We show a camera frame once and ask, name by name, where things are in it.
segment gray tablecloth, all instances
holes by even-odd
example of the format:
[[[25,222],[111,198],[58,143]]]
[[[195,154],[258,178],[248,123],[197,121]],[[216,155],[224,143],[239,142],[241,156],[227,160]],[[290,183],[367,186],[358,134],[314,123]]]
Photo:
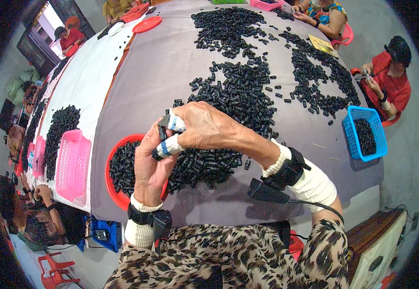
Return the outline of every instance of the gray tablecloth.
[[[261,11],[249,5],[239,5],[246,9]],[[114,145],[124,136],[134,133],[146,133],[151,124],[164,114],[165,109],[173,104],[174,99],[187,100],[191,94],[189,82],[195,77],[207,78],[211,75],[208,67],[212,61],[221,63],[241,61],[247,58],[241,54],[230,60],[217,51],[196,49],[194,41],[199,29],[196,29],[190,15],[216,6],[206,0],[175,0],[157,6],[155,16],[160,12],[163,22],[152,30],[136,35],[120,71],[115,79],[107,102],[100,114],[97,132],[92,150],[91,208],[99,219],[118,222],[127,221],[126,211],[121,210],[110,199],[104,180],[107,156]],[[322,39],[325,36],[310,25],[301,21],[282,20],[276,14],[262,11],[267,25],[261,25],[266,33],[275,36],[286,26],[292,33],[307,38],[308,33]],[[279,28],[275,31],[268,25]],[[294,81],[291,49],[284,47],[285,40],[271,41],[268,45],[257,39],[247,38],[248,43],[258,46],[253,49],[257,56],[268,51],[267,56],[271,75],[277,79],[270,86],[282,85],[282,93],[288,96],[297,83]],[[221,72],[216,78],[223,81]],[[364,97],[357,84],[356,90],[365,106]],[[324,95],[345,97],[336,83],[320,83]],[[335,183],[342,201],[349,200],[358,193],[380,184],[383,180],[383,162],[376,160],[363,164],[350,159],[341,121],[346,111],[336,114],[332,126],[327,122],[332,117],[311,115],[301,103],[294,100],[291,104],[276,98],[274,93],[266,92],[275,101],[273,107],[278,111],[273,119],[274,130],[280,133],[277,141],[285,141],[295,147],[321,168]],[[190,187],[177,194],[169,195],[163,208],[170,210],[173,226],[190,223],[212,223],[218,225],[240,225],[284,220],[305,214],[300,205],[278,205],[255,201],[247,197],[247,188],[253,177],[259,178],[261,169],[254,162],[248,171],[243,167],[224,184],[217,184],[214,190],[208,190],[201,183],[197,189]]]

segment red shirt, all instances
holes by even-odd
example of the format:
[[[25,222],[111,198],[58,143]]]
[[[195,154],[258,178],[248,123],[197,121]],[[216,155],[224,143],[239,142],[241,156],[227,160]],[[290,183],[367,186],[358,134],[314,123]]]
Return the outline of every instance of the red shirt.
[[[79,39],[82,39],[85,35],[76,28],[70,29],[70,34],[68,34],[67,38],[60,39],[60,46],[62,50],[66,50],[68,47],[73,45]]]
[[[373,73],[375,74],[373,79],[378,83],[382,91],[385,90],[387,100],[394,104],[394,107],[396,107],[399,112],[402,112],[406,108],[410,98],[410,84],[407,79],[407,74],[404,73],[401,77],[392,77],[388,75],[388,72],[390,71],[391,56],[386,51],[375,56],[372,59],[372,64]],[[361,79],[360,84],[365,89],[365,93],[367,93],[367,96],[375,107],[379,107],[382,116],[385,119],[388,119],[385,110],[378,102],[378,96],[367,85],[365,78]]]

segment green plastic basket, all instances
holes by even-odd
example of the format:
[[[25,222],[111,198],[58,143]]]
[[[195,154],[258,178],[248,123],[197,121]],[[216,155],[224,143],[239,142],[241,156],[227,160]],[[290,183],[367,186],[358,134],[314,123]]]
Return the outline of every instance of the green plastic basket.
[[[214,4],[233,4],[233,3],[238,3],[238,4],[243,4],[245,3],[245,0],[213,0]]]

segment yellow card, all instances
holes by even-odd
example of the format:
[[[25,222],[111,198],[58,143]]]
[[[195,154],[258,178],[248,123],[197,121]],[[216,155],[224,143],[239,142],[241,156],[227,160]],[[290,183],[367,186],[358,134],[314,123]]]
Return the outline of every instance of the yellow card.
[[[309,40],[311,41],[312,45],[320,50],[323,51],[325,53],[328,53],[329,55],[335,56],[335,57],[339,57],[338,56],[338,51],[336,51],[335,49],[333,49],[332,44],[330,44],[330,42],[328,41],[324,41],[322,39],[319,39],[315,36],[312,36],[309,34]]]

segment table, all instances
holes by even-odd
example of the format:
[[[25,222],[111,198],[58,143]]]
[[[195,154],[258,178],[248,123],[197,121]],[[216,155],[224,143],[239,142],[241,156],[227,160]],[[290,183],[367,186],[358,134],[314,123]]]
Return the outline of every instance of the table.
[[[42,99],[47,99],[46,109],[40,119],[39,126],[36,129],[33,143],[38,136],[46,139],[48,130],[51,126],[53,114],[69,105],[74,105],[81,109],[78,128],[82,130],[83,136],[94,141],[94,134],[97,126],[97,119],[105,102],[112,84],[115,72],[122,63],[122,56],[126,46],[133,37],[132,28],[139,23],[141,18],[126,23],[122,30],[112,37],[104,36],[97,39],[97,33],[94,37],[88,39],[75,54],[68,60],[62,71],[52,81],[54,70],[50,72],[47,79],[51,81]],[[69,206],[91,212],[91,161],[89,158],[87,172],[86,193],[82,197],[76,198],[73,202],[60,196],[55,189],[53,180],[47,182],[46,177],[35,178],[31,168],[28,168],[27,179],[32,187],[40,184],[47,184],[53,192],[53,198],[56,201]]]
[[[237,5],[259,12],[260,9],[249,5]],[[157,5],[155,13],[160,12],[163,22],[152,30],[135,37],[118,75],[110,90],[105,106],[100,113],[94,137],[92,151],[91,175],[91,211],[95,217],[102,220],[126,222],[127,213],[121,210],[108,195],[104,167],[107,156],[114,145],[124,136],[134,133],[146,133],[158,117],[164,115],[165,109],[173,104],[174,99],[187,100],[192,93],[189,87],[195,77],[210,76],[208,67],[212,61],[221,63],[230,61],[246,63],[241,53],[235,59],[223,57],[217,51],[196,49],[194,40],[199,29],[196,29],[190,15],[214,9],[216,5],[203,0],[175,0]],[[262,11],[267,25],[261,25],[266,33],[275,36],[282,33],[286,26],[291,32],[302,38],[308,33],[326,40],[326,37],[314,27],[301,21],[282,20],[275,13]],[[279,28],[275,31],[268,25]],[[245,38],[248,43],[258,46],[253,49],[256,56],[268,51],[269,68],[277,79],[270,86],[282,85],[283,95],[294,90],[293,64],[291,49],[284,47],[285,40],[272,41],[267,46],[257,39]],[[327,75],[331,71],[324,67]],[[223,81],[224,77],[216,73],[216,78]],[[357,83],[354,86],[359,94],[362,106],[365,106],[364,96]],[[320,84],[324,95],[344,97],[336,83]],[[349,200],[358,193],[380,184],[383,180],[383,161],[377,159],[372,163],[362,163],[350,159],[346,146],[344,129],[341,121],[346,111],[336,113],[337,119],[332,126],[327,122],[332,117],[311,115],[301,103],[294,100],[286,104],[283,99],[274,97],[274,92],[266,92],[275,102],[278,109],[273,119],[276,122],[274,130],[280,133],[278,142],[285,141],[288,146],[298,149],[305,158],[321,168],[334,182],[342,201]],[[183,226],[190,223],[212,223],[217,225],[241,225],[285,220],[305,214],[300,205],[279,205],[259,202],[247,196],[247,189],[253,177],[259,178],[261,169],[254,163],[248,171],[242,167],[223,184],[216,184],[214,190],[208,190],[201,183],[197,189],[189,186],[177,194],[169,195],[163,209],[170,210],[173,226]]]

